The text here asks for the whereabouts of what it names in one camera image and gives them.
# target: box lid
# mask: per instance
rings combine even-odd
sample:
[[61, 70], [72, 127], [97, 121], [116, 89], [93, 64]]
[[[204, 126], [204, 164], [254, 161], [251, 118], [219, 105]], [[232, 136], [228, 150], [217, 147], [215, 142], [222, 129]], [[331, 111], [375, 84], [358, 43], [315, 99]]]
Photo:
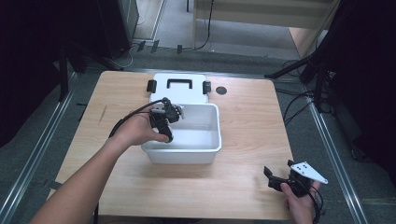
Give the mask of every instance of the box lid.
[[167, 97], [173, 104], [206, 104], [205, 76], [199, 74], [157, 73], [155, 91], [151, 92], [151, 102]]

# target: black latch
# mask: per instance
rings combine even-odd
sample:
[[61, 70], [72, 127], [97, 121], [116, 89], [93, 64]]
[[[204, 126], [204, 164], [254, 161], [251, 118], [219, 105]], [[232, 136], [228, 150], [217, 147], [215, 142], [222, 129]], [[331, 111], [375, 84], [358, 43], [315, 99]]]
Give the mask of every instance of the black latch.
[[208, 92], [212, 91], [212, 84], [210, 83], [210, 81], [204, 81], [202, 83], [202, 94], [207, 94]]
[[146, 91], [151, 91], [152, 93], [155, 93], [157, 90], [157, 81], [155, 79], [149, 80], [148, 81], [148, 88]]

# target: human arm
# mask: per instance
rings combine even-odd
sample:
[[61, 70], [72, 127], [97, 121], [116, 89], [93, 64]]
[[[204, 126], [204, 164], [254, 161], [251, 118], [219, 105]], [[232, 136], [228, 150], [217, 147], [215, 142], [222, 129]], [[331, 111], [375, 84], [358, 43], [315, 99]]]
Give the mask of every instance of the human arm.
[[[298, 198], [291, 191], [288, 184], [282, 183], [280, 185], [285, 194], [285, 205], [290, 210], [291, 221], [294, 224], [312, 223], [312, 211], [314, 209], [314, 202], [309, 195]], [[310, 190], [312, 196], [315, 198], [316, 192], [320, 187], [320, 182], [314, 181]]]
[[168, 141], [149, 125], [149, 115], [127, 119], [104, 145], [43, 204], [31, 223], [89, 223], [118, 158], [130, 146]]

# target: white bracket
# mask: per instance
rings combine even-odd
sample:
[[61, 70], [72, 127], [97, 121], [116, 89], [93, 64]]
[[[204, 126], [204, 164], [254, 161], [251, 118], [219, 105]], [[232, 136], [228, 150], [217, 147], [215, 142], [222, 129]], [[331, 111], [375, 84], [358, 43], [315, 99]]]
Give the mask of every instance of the white bracket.
[[329, 181], [324, 178], [320, 173], [318, 173], [312, 166], [308, 164], [308, 162], [301, 162], [294, 164], [290, 167], [293, 171], [297, 172], [298, 174], [305, 176], [307, 178], [317, 180], [320, 183], [328, 184]]

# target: white plastic bin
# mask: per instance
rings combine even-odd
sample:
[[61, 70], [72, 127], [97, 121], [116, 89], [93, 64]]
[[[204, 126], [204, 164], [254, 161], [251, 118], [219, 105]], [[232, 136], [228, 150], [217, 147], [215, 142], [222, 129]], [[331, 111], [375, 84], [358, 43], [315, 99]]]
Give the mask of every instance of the white plastic bin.
[[172, 123], [171, 143], [150, 141], [142, 145], [153, 163], [212, 163], [221, 149], [219, 109], [213, 104], [182, 105], [184, 119]]

